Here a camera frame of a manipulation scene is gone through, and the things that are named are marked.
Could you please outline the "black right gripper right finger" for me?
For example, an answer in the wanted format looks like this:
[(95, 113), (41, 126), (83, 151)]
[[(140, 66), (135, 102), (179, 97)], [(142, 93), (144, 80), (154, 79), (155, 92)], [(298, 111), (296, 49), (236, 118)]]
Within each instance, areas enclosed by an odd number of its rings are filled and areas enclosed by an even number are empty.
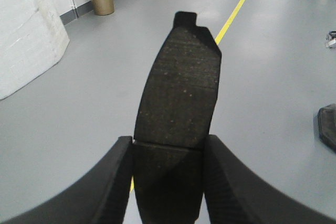
[(265, 182), (216, 135), (205, 140), (203, 165), (211, 223), (335, 223)]

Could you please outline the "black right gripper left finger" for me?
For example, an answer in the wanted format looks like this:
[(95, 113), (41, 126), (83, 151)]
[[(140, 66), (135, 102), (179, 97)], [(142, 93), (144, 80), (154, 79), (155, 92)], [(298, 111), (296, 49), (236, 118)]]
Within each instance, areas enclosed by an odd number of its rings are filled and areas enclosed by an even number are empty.
[(132, 177), (132, 137), (121, 136), (83, 177), (7, 223), (123, 223)]

